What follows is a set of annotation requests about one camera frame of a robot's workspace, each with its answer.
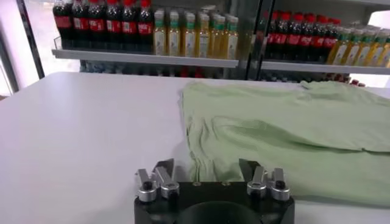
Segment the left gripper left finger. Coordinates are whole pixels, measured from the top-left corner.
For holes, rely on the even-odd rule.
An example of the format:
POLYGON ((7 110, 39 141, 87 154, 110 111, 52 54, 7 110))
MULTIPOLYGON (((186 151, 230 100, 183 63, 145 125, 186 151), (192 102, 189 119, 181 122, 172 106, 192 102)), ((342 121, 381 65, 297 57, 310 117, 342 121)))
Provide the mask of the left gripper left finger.
POLYGON ((144 203, 154 202, 158 196, 166 200, 175 200, 180 194, 180 184, 173 180, 174 160, 159 161, 152 174, 146 169, 138 169, 135 173, 138 181, 137 197, 144 203))

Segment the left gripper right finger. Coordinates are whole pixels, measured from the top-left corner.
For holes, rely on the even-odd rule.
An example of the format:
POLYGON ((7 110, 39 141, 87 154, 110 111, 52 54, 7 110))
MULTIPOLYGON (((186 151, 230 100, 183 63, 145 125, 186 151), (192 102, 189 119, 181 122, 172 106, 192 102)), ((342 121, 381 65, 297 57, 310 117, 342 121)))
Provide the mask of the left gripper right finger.
POLYGON ((276 201, 290 199, 290 188, 286 183, 282 168, 275 168, 269 178, 268 171, 256 161, 240 158, 239 167, 250 197, 256 200, 262 200, 268 196, 276 201))

